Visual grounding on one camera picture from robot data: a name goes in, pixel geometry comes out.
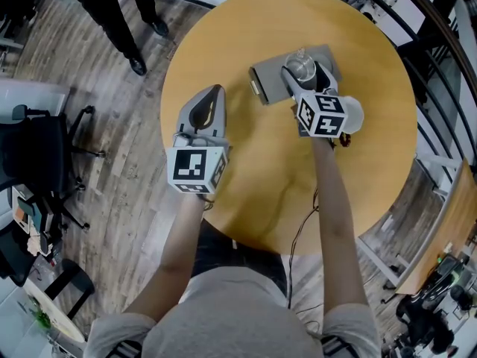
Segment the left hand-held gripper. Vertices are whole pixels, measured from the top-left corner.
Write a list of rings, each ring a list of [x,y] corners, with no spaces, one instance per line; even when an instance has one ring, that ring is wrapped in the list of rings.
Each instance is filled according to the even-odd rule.
[[[180,110],[173,145],[165,150],[168,183],[178,192],[215,194],[229,162],[226,126],[226,95],[220,84],[201,90]]]

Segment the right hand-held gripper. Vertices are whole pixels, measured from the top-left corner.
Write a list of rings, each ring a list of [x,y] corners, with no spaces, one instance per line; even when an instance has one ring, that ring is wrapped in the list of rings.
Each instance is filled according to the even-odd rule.
[[[338,96],[338,82],[332,73],[317,61],[315,68],[316,92],[304,90],[289,68],[280,70],[285,87],[296,103],[298,134],[337,139],[346,122],[343,97]]]

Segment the clear glass cup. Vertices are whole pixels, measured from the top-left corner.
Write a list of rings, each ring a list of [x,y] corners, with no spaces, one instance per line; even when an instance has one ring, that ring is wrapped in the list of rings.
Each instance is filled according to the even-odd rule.
[[[311,90],[316,84],[316,65],[313,58],[304,48],[300,48],[287,56],[285,60],[291,74],[297,79],[301,87]]]

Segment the grey rectangular tray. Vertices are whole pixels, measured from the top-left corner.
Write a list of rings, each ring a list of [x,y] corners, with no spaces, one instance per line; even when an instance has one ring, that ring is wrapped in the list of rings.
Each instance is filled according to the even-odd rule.
[[[328,45],[308,46],[304,49],[315,62],[327,68],[337,82],[342,80],[338,63]],[[287,56],[289,53],[268,58],[253,64],[249,69],[250,84],[254,94],[264,105],[276,104],[291,97],[280,74]]]

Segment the white cup with beaded handle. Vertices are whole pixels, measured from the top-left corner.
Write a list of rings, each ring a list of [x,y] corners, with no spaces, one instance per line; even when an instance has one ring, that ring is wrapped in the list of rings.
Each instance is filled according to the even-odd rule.
[[[344,96],[342,101],[344,107],[347,109],[347,119],[339,137],[339,142],[343,147],[349,147],[351,136],[358,132],[362,127],[364,111],[361,107],[361,103],[351,96]]]

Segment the person's left forearm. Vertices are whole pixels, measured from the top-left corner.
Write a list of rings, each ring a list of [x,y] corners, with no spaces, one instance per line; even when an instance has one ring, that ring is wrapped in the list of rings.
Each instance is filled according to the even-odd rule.
[[[159,266],[145,288],[126,308],[126,313],[160,321],[186,291],[198,246],[205,204],[195,195],[185,195],[171,226]]]

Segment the round wooden table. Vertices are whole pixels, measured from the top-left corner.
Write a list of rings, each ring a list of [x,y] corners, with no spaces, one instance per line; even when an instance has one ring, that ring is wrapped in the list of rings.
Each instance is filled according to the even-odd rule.
[[[178,113],[202,89],[226,92],[232,150],[206,220],[235,240],[281,254],[320,250],[309,139],[299,136],[292,100],[265,106],[250,67],[304,48],[330,47],[338,91],[364,110],[361,130],[335,157],[354,231],[372,228],[398,198],[414,160],[417,108],[408,74],[387,37],[340,0],[227,0],[203,16],[175,51],[162,88],[160,124],[170,146]]]

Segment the person's dark trousers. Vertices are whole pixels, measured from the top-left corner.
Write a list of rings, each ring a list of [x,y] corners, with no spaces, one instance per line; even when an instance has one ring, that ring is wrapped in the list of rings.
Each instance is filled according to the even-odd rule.
[[[285,297],[288,295],[287,278],[280,254],[243,245],[203,219],[191,278],[224,267],[251,269],[271,279]]]

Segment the black office chair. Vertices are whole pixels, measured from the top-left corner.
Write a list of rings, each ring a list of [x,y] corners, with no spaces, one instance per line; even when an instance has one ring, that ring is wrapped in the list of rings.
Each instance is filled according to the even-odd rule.
[[[24,104],[14,107],[12,124],[0,123],[0,192],[23,184],[34,195],[45,199],[50,208],[72,220],[79,228],[88,230],[65,207],[75,191],[85,190],[82,178],[75,178],[70,190],[70,178],[75,175],[72,155],[88,154],[104,158],[106,152],[89,151],[74,145],[76,131],[84,115],[95,108],[81,109],[71,126],[66,115],[52,116],[47,110],[34,110]]]

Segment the white desk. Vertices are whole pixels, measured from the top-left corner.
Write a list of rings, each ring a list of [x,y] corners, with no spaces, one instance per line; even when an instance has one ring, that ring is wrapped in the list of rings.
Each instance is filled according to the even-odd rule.
[[[57,116],[63,112],[70,91],[58,84],[0,78],[0,124],[16,123],[12,112],[20,104]]]

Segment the rectangular wooden desk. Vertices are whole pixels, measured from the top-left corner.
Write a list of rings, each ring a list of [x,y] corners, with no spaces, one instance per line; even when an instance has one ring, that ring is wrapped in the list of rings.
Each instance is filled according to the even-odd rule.
[[[451,188],[435,223],[401,275],[395,274],[362,239],[358,238],[356,243],[396,287],[395,293],[415,295],[447,247],[452,253],[463,251],[476,221],[477,183],[469,163],[462,160],[457,163]]]

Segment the person's grey shirt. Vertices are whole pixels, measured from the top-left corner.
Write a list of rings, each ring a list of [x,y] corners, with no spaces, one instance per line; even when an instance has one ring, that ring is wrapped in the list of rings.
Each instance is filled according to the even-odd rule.
[[[141,358],[325,358],[336,354],[380,358],[380,343],[368,305],[329,311],[314,333],[285,306],[274,282],[249,269],[214,268],[193,277],[181,302],[160,321],[122,313],[92,324],[85,358],[107,358],[122,342],[136,342]]]

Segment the beige crumpled cloth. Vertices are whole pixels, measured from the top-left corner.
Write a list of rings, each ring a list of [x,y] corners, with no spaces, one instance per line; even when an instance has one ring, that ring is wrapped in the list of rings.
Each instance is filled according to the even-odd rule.
[[[30,254],[33,256],[38,256],[39,254],[46,256],[46,253],[42,249],[42,236],[29,236],[27,242],[27,249]]]

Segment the round white table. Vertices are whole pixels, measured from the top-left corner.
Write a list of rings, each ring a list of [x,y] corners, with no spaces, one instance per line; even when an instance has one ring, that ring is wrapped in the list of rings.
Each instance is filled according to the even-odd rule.
[[[30,298],[32,306],[33,302],[36,301],[41,306],[42,311],[48,315],[51,320],[51,328],[58,330],[76,342],[83,343],[86,341],[76,324],[33,281],[27,279],[23,289]]]

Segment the green plant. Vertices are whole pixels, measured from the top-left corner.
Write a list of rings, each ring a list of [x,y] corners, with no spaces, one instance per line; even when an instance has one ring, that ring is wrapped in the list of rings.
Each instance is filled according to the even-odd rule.
[[[31,314],[33,315],[35,320],[38,322],[40,327],[42,327],[45,330],[51,329],[50,318],[45,312],[42,311],[41,306],[36,301],[33,302],[33,308],[31,309]]]

